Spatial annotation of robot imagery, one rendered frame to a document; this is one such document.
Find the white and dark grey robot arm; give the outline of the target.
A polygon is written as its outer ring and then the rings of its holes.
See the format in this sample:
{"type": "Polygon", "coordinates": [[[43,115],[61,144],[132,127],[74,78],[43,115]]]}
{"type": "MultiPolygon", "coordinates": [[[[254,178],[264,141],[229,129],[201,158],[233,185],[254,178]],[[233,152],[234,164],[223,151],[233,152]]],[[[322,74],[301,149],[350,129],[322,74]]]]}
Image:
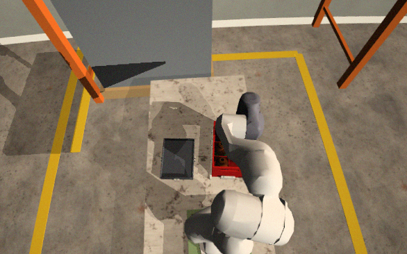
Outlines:
{"type": "Polygon", "coordinates": [[[256,141],[264,124],[260,97],[253,92],[240,97],[236,115],[223,113],[216,120],[226,156],[240,168],[253,196],[223,189],[211,206],[185,220],[184,232],[199,243],[201,254],[250,254],[253,241],[282,246],[294,232],[292,213],[279,198],[282,175],[276,155],[256,141]]]}

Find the red plastic crate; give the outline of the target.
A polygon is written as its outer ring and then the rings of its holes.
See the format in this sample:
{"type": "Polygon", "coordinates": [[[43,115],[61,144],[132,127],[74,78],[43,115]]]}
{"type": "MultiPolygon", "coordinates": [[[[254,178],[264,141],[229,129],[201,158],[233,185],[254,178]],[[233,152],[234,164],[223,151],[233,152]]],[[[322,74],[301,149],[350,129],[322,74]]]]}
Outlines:
{"type": "Polygon", "coordinates": [[[215,141],[215,136],[216,136],[216,130],[215,130],[215,123],[214,121],[214,126],[213,126],[213,163],[212,163],[212,176],[214,177],[221,177],[221,176],[235,176],[236,178],[242,178],[242,173],[240,168],[237,166],[236,163],[234,163],[232,160],[228,159],[227,156],[217,156],[215,155],[215,145],[219,142],[215,141]],[[228,160],[229,166],[228,167],[216,167],[215,166],[215,161],[218,158],[226,158],[228,160]],[[227,169],[227,170],[221,170],[221,169],[227,169]],[[233,170],[229,170],[233,169],[233,170]]]}

